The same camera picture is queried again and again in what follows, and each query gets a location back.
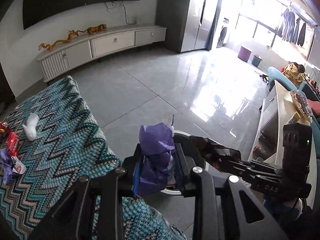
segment person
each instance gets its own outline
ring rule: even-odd
[[[304,72],[305,67],[303,65],[293,62],[284,68],[283,74],[296,86],[296,88],[299,88],[302,81],[304,81]]]

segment black robotic device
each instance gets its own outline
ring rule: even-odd
[[[256,161],[230,160],[220,162],[219,168],[242,177],[252,184],[252,189],[279,199],[307,198],[311,190],[311,185],[306,183],[311,140],[309,126],[285,125],[284,169]],[[184,197],[195,196],[196,199],[193,239],[288,239],[277,221],[237,176],[212,176],[184,155],[181,144],[175,144],[175,147],[178,188]],[[106,176],[96,179],[81,176],[28,239],[91,239],[97,195],[101,196],[98,240],[124,239],[121,197],[135,197],[132,195],[133,174],[142,163],[138,144],[134,155]],[[290,168],[299,168],[299,176],[286,174],[285,170],[291,171]]]

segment sofa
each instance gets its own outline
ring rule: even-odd
[[[275,85],[275,80],[277,80],[288,91],[291,91],[291,90],[298,91],[296,86],[276,68],[269,67],[268,76],[269,76],[270,91]],[[317,95],[312,90],[312,88],[305,81],[301,83],[299,87],[299,91],[302,91],[306,95],[306,97],[312,101],[320,101]],[[316,158],[317,158],[316,197],[313,204],[313,212],[316,212],[320,208],[320,124],[314,115],[312,115],[312,120],[313,122],[311,123],[311,128],[312,128],[312,135],[315,143]]]

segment crocheted blanket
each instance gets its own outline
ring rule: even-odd
[[[31,112],[39,115],[33,142],[22,127]],[[77,178],[104,176],[121,165],[70,76],[24,101],[6,121],[19,136],[18,152],[27,171],[4,185],[1,168],[0,211],[21,240]],[[123,218],[125,239],[184,239],[142,199],[123,198]]]

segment refrigerator door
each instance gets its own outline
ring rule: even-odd
[[[204,0],[190,0],[181,52],[195,49]]]
[[[194,49],[205,49],[210,36],[218,0],[205,0]]]

